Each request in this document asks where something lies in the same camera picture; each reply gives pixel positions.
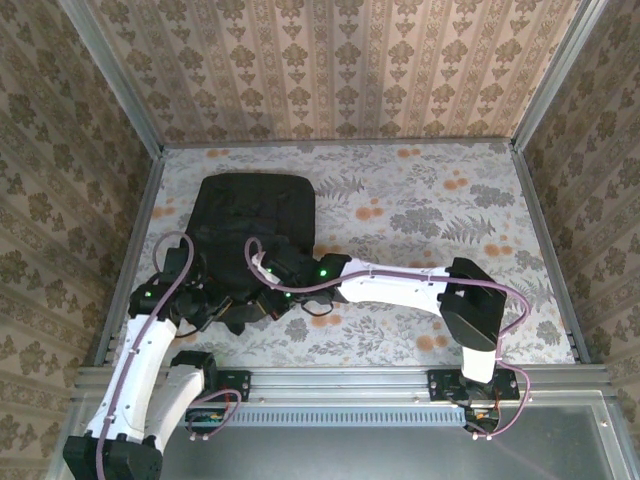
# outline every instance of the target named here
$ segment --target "metal bracket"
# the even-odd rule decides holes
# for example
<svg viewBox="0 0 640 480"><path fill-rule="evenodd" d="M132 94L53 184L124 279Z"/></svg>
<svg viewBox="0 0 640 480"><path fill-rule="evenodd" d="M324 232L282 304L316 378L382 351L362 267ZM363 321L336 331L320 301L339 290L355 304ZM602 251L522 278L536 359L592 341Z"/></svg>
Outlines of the metal bracket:
<svg viewBox="0 0 640 480"><path fill-rule="evenodd" d="M249 401L251 372L249 370L219 370L216 390L232 388L242 394L242 401Z"/></svg>
<svg viewBox="0 0 640 480"><path fill-rule="evenodd" d="M538 200L533 180L529 174L529 168L527 167L524 159L524 154L521 150L517 150L512 147L511 156L513 158L518 179L520 180L522 194L524 195L525 202L527 202L527 208L529 209L529 214L531 216L531 223L533 224L533 231L536 233L536 237L538 238L542 259L544 260L549 273L549 282L551 283L551 288L553 289L556 302L558 303L560 316L569 327L569 330L573 333L575 349L578 351L580 360L583 363L591 363L587 344L582 336L578 317L573 309L573 304L569 297L569 290L567 289L567 284L564 281L558 257L553 249L551 235L547 229L547 223L544 219L544 214L540 207L540 201Z"/></svg>
<svg viewBox="0 0 640 480"><path fill-rule="evenodd" d="M467 380L458 369L429 370L429 395L432 402L466 402L473 400L518 400L520 391L511 370L496 369L488 384Z"/></svg>

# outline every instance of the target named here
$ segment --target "floral tablecloth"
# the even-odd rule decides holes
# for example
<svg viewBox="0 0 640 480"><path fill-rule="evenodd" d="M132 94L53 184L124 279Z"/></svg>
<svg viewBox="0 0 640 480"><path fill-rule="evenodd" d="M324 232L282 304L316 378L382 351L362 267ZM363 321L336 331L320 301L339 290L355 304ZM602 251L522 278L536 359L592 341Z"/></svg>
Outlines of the floral tablecloth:
<svg viewBox="0 0 640 480"><path fill-rule="evenodd" d="M504 357L520 364L573 362L506 143L187 149L165 151L164 160L136 286L153 273L157 238L186 227L204 177L296 174L316 191L316 255L340 252L413 267L468 257L533 304L527 323L505 340ZM507 303L505 322L515 319L517 308ZM250 324L240 336L214 324L175 340L166 359L181 349L212 351L219 365L246 367L453 365L461 359L441 318L376 303L336 305L317 318L295 309L277 322Z"/></svg>

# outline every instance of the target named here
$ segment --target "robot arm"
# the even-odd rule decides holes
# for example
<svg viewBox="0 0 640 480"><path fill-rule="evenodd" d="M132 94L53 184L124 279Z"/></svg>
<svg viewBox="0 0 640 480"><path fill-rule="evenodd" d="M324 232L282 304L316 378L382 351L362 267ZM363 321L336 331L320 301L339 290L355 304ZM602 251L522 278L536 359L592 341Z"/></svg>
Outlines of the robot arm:
<svg viewBox="0 0 640 480"><path fill-rule="evenodd" d="M258 298L265 311L311 300L373 301L424 310L441 316L462 346L465 378L481 383L493 378L506 294L493 288L493 279L471 260L455 258L450 267L430 269L391 267L340 254L315 261L292 249L250 256L252 243L257 239L247 242L245 257L253 274L267 285ZM278 313L271 315L277 318Z"/></svg>
<svg viewBox="0 0 640 480"><path fill-rule="evenodd" d="M101 431L109 422L102 455L105 478L159 478L162 452L185 410L203 391L215 388L213 356L205 352L180 352L172 361L173 368L163 388L149 405L162 359L179 321L187 318L204 329L211 321L220 320L229 306L224 292L207 288L206 282L203 285L205 275L197 271L190 272L185 284L150 324L129 360L128 374L121 379L134 339L166 292L167 284L184 266L184 253L184 249L170 249L163 272L154 278L157 283L142 285L132 294L129 312L133 319L127 324L124 352L107 392L84 436L69 437L65 444L63 456L77 479L98 478L96 450ZM337 254L316 261L308 255L285 250L270 255L260 253L248 257L248 261L252 272L267 283L256 298L256 306L274 318L289 310L294 302L310 300L376 301L418 308L442 316L453 338L462 345L464 377L482 383L492 379L506 295L491 288L491 278L470 260L456 258L451 267L415 269L375 265ZM454 279L467 282L458 284ZM484 282L485 286L471 285L470 279ZM332 285L323 287L327 281ZM278 291L273 288L276 284L294 290L301 287L297 288L300 293ZM109 414L108 407L120 381L123 382L120 396L115 410Z"/></svg>
<svg viewBox="0 0 640 480"><path fill-rule="evenodd" d="M353 259L345 265L341 276L384 270L421 273L426 275L426 281L400 276L367 275L346 280L337 290L348 302L390 303L442 316L453 338L462 346L462 375L469 380L489 383L493 378L498 332L506 297L501 292L480 287L456 289L453 284L429 282L430 276L455 275L456 267L458 273L466 272L466 276L490 280L479 267L465 259L456 259L450 268L431 269L387 267Z"/></svg>

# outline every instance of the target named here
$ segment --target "glass panel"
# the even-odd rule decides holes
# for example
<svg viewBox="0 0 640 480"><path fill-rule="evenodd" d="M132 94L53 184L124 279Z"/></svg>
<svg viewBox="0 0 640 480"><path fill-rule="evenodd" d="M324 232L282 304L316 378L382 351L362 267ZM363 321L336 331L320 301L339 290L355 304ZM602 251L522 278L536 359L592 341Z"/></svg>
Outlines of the glass panel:
<svg viewBox="0 0 640 480"><path fill-rule="evenodd" d="M589 407L537 407L492 441L460 428L229 428L169 442L169 479L612 479Z"/></svg>

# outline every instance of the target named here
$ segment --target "purple cable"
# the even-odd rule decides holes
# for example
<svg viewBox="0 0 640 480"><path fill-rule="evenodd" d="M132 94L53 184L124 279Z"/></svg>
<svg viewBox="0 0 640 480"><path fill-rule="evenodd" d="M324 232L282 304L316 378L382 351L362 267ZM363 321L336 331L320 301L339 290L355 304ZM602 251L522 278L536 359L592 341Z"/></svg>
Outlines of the purple cable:
<svg viewBox="0 0 640 480"><path fill-rule="evenodd" d="M264 253L264 251L262 250L262 244L260 243L260 240L258 240L256 237L251 237L247 240L247 242L244 245L244 259L247 262L247 266L249 267L249 270L262 283L280 292L311 293L311 292L316 292L318 290L322 290L328 287L333 287L334 285L338 285L344 281L352 280L354 278L368 277L368 276L371 276L371 277L381 276L381 277L394 277L394 278L408 278L411 280L420 280L423 282L456 283L458 285L471 285L471 286L477 286L477 287L493 288L495 290L500 290L505 293L508 293L509 295L513 295L515 298L517 298L520 301L520 303L524 308L524 311L512 324L507 325L502 330L500 330L500 333L498 334L498 341L496 342L496 363L503 368L507 368L509 370L513 370L514 372L520 373L524 377L525 383L527 384L527 390L511 421L509 421L504 427L496 429L493 433L491 433L491 435L486 435L486 434L478 434L478 435L481 437L494 437L496 435L500 435L501 433L504 433L506 430L511 428L511 426L513 426L513 424L518 420L518 418L522 414L522 410L524 410L524 407L527 404L527 401L529 400L529 392L531 391L531 379L529 378L529 375L527 374L527 372L525 372L523 369L519 367L515 367L513 365L509 365L506 362L503 362L502 358L500 357L500 353L502 352L502 339L504 338L504 336L510 331L516 329L518 326L522 325L522 323L527 319L527 317L531 313L531 304L529 303L527 298L515 288L509 287L507 285L501 285L495 282L490 282L488 280L452 278L452 277L444 277L439 275L428 275L424 273L394 272L391 270L371 270L371 271L367 270L363 272L353 272L353 273L344 275L342 277L335 278L333 280L329 280L327 282L320 283L318 285L314 285L312 287L302 287L302 288L285 287L283 285L279 285L277 283L267 280L262 275L262 273L260 273L260 270L258 270L258 268L253 264L253 262L251 261L251 246L254 244L258 247L259 256L261 256Z"/></svg>
<svg viewBox="0 0 640 480"><path fill-rule="evenodd" d="M220 395L227 395L227 394L229 394L229 393L230 393L231 395L234 395L234 396L236 397L236 404L235 404L235 406L233 407L233 410L231 410L231 413L229 413L229 415L227 415L227 418L225 418L225 419L220 423L220 425L218 425L218 426L216 427L216 429L213 431L213 433L211 433L211 434L208 434L208 435L207 435L207 439L209 439L209 438L213 437L214 435L217 435L217 434L218 434L218 432L220 432L220 430L222 430L222 428L223 428L224 426L226 426L226 425L227 425L227 423L229 423L229 422L231 421L231 419L233 418L233 416L236 414L236 412L237 412L237 411L238 411L238 409L240 408L240 404L242 403L242 394L241 394L238 390L234 390L234 389L232 389L232 388L228 388L228 389L226 389L226 390L218 390L217 392L214 392L214 393L212 393L212 394L210 394L210 395L205 395L205 396L204 396L204 397L202 397L202 398L199 398L199 399L197 399L197 400L194 400L194 401L193 401L193 403L192 403L191 405L189 405L189 407L196 407L196 406L198 406L198 405L202 405L202 404L203 404L203 403L205 403L205 402L208 402L209 400L211 400L211 399L213 399L213 398L219 397ZM195 434L195 432L191 429L191 427L192 427L192 426L193 426L193 418L191 418L191 419L189 420L189 426L187 427L187 431L188 431L190 434L194 435L194 434Z"/></svg>
<svg viewBox="0 0 640 480"><path fill-rule="evenodd" d="M97 473L97 476L98 476L98 480L106 480L106 477L105 477L105 474L104 474L104 462L103 462L103 458L102 458L102 453L103 453L103 450L104 450L105 441L107 439L107 433L109 432L109 426L111 425L111 418L113 417L113 414L114 414L114 412L116 410L116 407L118 405L118 399L120 398L120 394L122 393L122 387L124 385L124 381L127 378L127 374L129 373L129 370L131 368L131 364L133 363L133 359L134 359L134 357L136 355L136 353L134 353L134 352L136 352L138 350L138 348L140 347L140 344L142 343L142 339L144 338L145 333L147 333L147 330L149 330L149 328L151 327L151 324L157 318L158 313L160 312L162 307L164 307L164 304L167 303L167 301L169 300L171 295L173 295L173 293L177 290L177 288L180 286L182 281L186 278L187 274L189 273L189 268L191 268L191 264L193 263L193 257L195 256L195 247L193 245L193 242L189 238L189 236L186 235L185 233L178 232L178 231L168 232L168 233L165 233L164 235L162 235L158 239L158 241L156 242L156 246L153 249L153 257L154 257L153 258L153 264L156 267L156 270L158 269L158 261L155 258L155 255L156 255L157 250L158 250L157 247L167 237L170 237L170 236L173 236L173 235L178 235L178 236L184 238L186 240L187 244L189 245L189 256L187 257L187 263L185 263L184 268L180 272L180 275L178 275L178 278L175 279L175 281L171 284L169 289L160 298L160 301L158 302L156 307L151 311L151 315L149 315L149 318L147 319L145 324L140 329L140 332L138 333L138 336L136 337L135 341L133 342L133 345L131 345L131 348L129 349L129 354L127 355L127 358L125 360L124 366L122 367L122 371L120 372L120 376L118 377L118 381L116 383L116 387L113 390L113 396L111 397L111 403L109 403L109 408L107 409L107 415L106 415L106 417L104 419L104 425L102 426L102 431L100 432L100 437L98 438L98 444L96 445L96 473Z"/></svg>

